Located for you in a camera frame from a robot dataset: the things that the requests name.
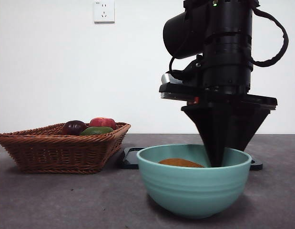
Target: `woven basket rim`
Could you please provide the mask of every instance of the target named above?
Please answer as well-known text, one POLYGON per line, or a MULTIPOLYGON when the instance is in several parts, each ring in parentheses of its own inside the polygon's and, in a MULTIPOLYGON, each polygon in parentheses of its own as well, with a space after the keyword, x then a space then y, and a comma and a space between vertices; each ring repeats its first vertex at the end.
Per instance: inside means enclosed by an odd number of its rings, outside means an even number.
POLYGON ((29 129, 29 130, 22 130, 22 131, 15 131, 15 132, 11 132, 11 133, 3 133, 0 134, 0 138, 42 138, 42 139, 85 139, 85 140, 92 140, 92 139, 97 139, 97 138, 110 138, 110 137, 114 137, 116 135, 116 133, 122 131, 123 129, 127 128, 129 129, 131 127, 130 124, 128 123, 124 123, 124 122, 116 122, 117 125, 122 125, 122 127, 115 129, 114 131, 111 131, 109 133, 106 134, 101 134, 101 135, 83 135, 83 136, 76 136, 76 135, 21 135, 20 133, 23 132, 29 132, 29 131, 39 131, 41 129, 45 129, 45 128, 55 128, 57 126, 60 125, 64 125, 65 123, 58 123, 58 124, 53 124, 53 125, 48 125, 48 126, 44 126, 44 127, 39 127, 39 128, 35 128, 35 129, 29 129))

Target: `red apple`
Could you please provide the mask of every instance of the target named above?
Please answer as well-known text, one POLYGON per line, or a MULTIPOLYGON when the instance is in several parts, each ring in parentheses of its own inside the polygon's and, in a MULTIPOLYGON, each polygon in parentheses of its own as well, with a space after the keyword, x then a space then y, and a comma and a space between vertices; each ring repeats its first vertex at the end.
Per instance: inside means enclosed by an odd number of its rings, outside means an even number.
POLYGON ((115 121, 112 118, 94 118, 90 121, 89 126, 109 126, 116 129, 115 121))

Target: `bowl rim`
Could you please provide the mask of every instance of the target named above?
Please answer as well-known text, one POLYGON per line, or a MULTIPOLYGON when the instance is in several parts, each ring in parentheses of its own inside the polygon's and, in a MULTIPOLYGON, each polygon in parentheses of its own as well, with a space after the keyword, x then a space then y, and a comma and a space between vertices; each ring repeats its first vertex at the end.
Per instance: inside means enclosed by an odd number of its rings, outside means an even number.
POLYGON ((163 165, 163 164, 159 164, 159 163, 156 163, 156 162, 152 162, 152 161, 149 161, 149 160, 146 160, 144 159, 143 157, 141 157, 140 153, 142 153, 143 151, 145 150, 149 150, 149 149, 152 149, 152 148, 157 148, 157 147, 163 147, 163 146, 204 146, 204 145, 201 145, 201 144, 167 144, 167 145, 158 145, 158 146, 150 146, 150 147, 146 147, 144 149, 141 149, 137 152, 137 158, 139 159, 139 161, 144 161, 148 164, 151 164, 151 165, 156 165, 156 166, 160 166, 160 167, 170 167, 170 168, 175 168, 175 169, 189 169, 189 170, 212 170, 212 169, 229 169, 229 168, 236 168, 236 167, 242 167, 248 163, 251 163, 252 161, 252 157, 244 152, 244 151, 241 151, 241 150, 238 150, 238 149, 233 149, 233 148, 228 148, 228 147, 225 147, 227 149, 231 149, 231 150, 234 150, 234 151, 237 151, 245 156, 248 157, 248 159, 243 162, 243 163, 240 163, 240 164, 237 164, 237 165, 234 165, 234 166, 225 166, 225 167, 208 167, 208 168, 201 168, 201 167, 182 167, 182 166, 170 166, 170 165, 163 165))

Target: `white wall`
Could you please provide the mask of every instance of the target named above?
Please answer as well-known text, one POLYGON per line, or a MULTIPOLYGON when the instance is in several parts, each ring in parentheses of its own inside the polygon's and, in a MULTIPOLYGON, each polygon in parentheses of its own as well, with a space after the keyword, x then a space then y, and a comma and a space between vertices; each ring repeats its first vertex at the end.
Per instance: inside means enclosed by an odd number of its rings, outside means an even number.
MULTIPOLYGON (((185 102, 158 93, 170 60, 163 25, 183 1, 115 0, 116 23, 97 25, 93 2, 0 0, 0 133, 97 116, 132 124, 130 133, 197 133, 180 111, 185 102)), ((295 0, 260 3, 285 26, 290 46, 277 65, 252 74, 250 92, 279 102, 258 133, 295 134, 295 0)), ((254 18, 256 59, 282 42, 273 23, 254 18)))

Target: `wicker basket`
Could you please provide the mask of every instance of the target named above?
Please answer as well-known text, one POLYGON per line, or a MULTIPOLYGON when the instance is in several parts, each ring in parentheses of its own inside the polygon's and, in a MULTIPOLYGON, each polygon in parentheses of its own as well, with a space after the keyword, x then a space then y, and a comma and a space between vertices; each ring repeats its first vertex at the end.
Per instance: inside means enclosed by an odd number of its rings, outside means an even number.
POLYGON ((0 144, 22 172, 93 174, 120 150, 131 127, 116 123, 116 130, 107 134, 71 136, 61 135, 63 125, 0 134, 0 144))

